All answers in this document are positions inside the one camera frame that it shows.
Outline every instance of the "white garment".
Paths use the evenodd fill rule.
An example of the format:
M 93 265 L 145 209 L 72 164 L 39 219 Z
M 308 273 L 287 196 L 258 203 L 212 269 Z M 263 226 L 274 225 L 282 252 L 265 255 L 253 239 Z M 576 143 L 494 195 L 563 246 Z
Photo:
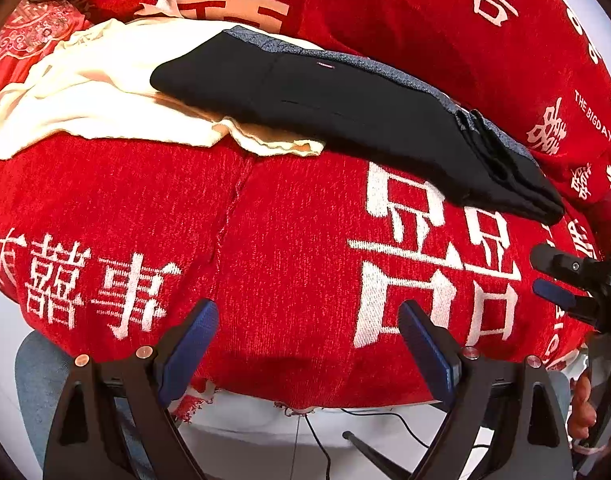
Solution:
M 210 147 L 230 134 L 258 155 L 319 155 L 322 142 L 206 112 L 150 85 L 152 71 L 234 23 L 143 18 L 75 32 L 0 92 L 0 159 L 65 131 L 86 139 L 121 138 Z M 275 36 L 304 48 L 307 41 Z

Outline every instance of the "red fabric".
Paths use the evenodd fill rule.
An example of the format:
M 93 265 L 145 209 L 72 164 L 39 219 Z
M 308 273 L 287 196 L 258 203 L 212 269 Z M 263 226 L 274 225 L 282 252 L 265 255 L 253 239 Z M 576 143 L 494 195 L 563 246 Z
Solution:
M 229 138 L 204 150 L 63 134 L 0 161 L 0 288 L 32 327 L 108 360 L 208 296 L 221 324 L 196 388 L 295 408 L 428 400 L 400 336 L 380 333 L 408 298 L 461 344 L 554 365 L 587 328 L 533 295 L 528 254 L 547 240 L 587 253 L 587 229 L 575 212 L 548 230 L 365 160 L 258 158 Z
M 532 147 L 578 208 L 610 188 L 611 79 L 563 0 L 77 1 L 96 20 L 128 20 L 144 6 L 145 14 L 240 21 L 378 59 Z
M 65 0 L 39 4 L 22 0 L 0 30 L 0 90 L 25 81 L 29 69 L 51 54 L 59 41 L 90 25 Z

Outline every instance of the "metal screw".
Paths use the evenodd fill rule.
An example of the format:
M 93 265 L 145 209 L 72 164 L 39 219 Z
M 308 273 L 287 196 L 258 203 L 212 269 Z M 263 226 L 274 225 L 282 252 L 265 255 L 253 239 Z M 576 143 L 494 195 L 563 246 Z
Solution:
M 141 348 L 136 351 L 136 356 L 139 359 L 147 359 L 153 353 L 154 349 L 151 346 L 141 346 Z
M 466 359 L 470 359 L 472 361 L 478 359 L 481 355 L 481 352 L 479 352 L 473 346 L 466 346 L 463 348 L 461 352 L 463 353 L 463 357 L 465 357 Z
M 535 356 L 535 355 L 528 355 L 527 358 L 525 359 L 525 361 L 532 368 L 540 368 L 541 367 L 541 360 L 537 356 Z
M 74 360 L 74 364 L 76 364 L 77 366 L 85 366 L 89 362 L 90 356 L 87 354 L 81 354 Z

